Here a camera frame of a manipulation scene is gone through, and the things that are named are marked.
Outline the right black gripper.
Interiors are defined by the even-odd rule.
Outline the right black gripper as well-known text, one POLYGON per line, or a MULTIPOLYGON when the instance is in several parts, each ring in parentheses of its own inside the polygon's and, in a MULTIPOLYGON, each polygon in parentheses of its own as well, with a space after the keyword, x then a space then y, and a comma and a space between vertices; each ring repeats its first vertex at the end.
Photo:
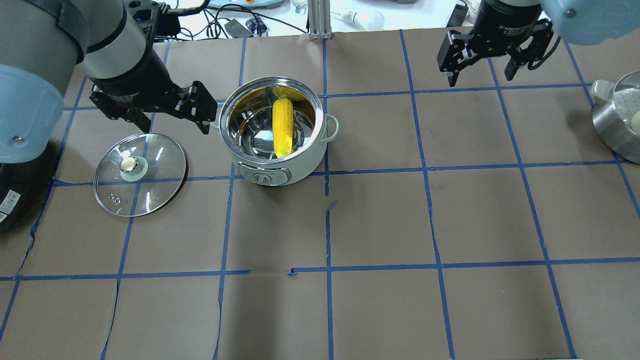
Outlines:
POLYGON ((456 86, 461 71, 476 63, 475 54, 509 55, 503 71, 507 81, 512 81, 524 66, 529 71, 540 68, 561 41, 556 36, 549 47, 554 36, 553 23, 549 19, 538 20, 542 11, 539 2, 481 2, 471 32, 448 30, 439 48, 436 61, 448 85, 456 86), (519 45, 529 37, 528 46, 521 48, 519 45))

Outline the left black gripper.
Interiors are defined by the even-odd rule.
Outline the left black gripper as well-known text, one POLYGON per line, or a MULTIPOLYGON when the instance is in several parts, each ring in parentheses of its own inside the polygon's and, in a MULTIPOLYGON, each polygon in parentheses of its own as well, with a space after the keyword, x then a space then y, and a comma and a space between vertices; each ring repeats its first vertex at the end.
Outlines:
POLYGON ((142 58, 125 73, 109 79, 89 77, 101 92, 91 92, 90 101, 110 120, 124 120, 143 133, 150 133, 151 119, 141 110, 170 109, 170 115, 188 120, 201 134, 210 134, 218 103, 205 84, 194 80, 179 87, 171 80, 163 60, 148 47, 142 58))

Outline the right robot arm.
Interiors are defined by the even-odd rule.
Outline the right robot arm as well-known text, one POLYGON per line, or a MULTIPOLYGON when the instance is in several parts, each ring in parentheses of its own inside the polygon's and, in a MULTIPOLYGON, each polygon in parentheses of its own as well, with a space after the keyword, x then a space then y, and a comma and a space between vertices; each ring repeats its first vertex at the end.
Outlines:
POLYGON ((454 87, 459 74, 481 59, 508 56, 505 79, 539 68, 560 41, 591 46, 639 27, 637 0, 482 0, 469 33, 448 30, 438 69, 454 87))

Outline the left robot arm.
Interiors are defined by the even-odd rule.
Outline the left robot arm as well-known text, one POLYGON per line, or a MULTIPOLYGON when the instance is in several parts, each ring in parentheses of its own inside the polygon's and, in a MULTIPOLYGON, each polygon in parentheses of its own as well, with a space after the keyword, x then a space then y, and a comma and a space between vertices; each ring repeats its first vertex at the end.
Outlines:
POLYGON ((0 155, 25 163, 45 151, 74 69, 93 83, 91 102, 108 118, 150 132, 149 113, 195 123, 206 135, 217 102, 195 80, 176 85, 153 43, 179 32, 178 17, 204 10, 155 0, 3 0, 0 155))

